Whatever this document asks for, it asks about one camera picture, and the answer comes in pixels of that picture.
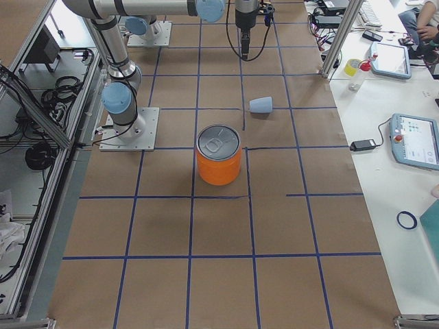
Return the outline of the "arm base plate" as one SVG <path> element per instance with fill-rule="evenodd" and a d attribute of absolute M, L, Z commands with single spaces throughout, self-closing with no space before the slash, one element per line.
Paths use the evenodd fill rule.
<path fill-rule="evenodd" d="M 130 35 L 128 47 L 168 47 L 171 27 L 171 21 L 155 21 L 149 24 L 139 17 L 130 17 L 125 23 Z"/>
<path fill-rule="evenodd" d="M 110 115 L 106 125 L 111 125 L 103 133 L 100 151 L 154 151 L 158 127 L 159 108 L 138 108 L 138 116 L 133 126 L 124 134 L 121 126 L 114 125 Z"/>

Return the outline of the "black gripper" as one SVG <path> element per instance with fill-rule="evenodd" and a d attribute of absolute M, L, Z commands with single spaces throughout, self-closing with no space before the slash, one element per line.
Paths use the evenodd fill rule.
<path fill-rule="evenodd" d="M 247 56 L 250 47 L 250 30 L 256 24 L 256 0 L 235 1 L 235 25 L 241 30 L 241 54 Z"/>

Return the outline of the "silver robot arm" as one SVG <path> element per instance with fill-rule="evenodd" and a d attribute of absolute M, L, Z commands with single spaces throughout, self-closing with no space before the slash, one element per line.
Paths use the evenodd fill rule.
<path fill-rule="evenodd" d="M 64 4 L 92 25 L 93 40 L 101 55 L 107 58 L 108 72 L 114 80 L 128 80 L 136 69 L 117 27 L 117 16 L 187 15 L 214 23 L 230 12 L 229 1 L 65 1 Z"/>
<path fill-rule="evenodd" d="M 156 26 L 156 15 L 147 16 L 127 16 L 125 20 L 125 28 L 134 35 L 144 40 L 153 40 L 161 33 Z"/>

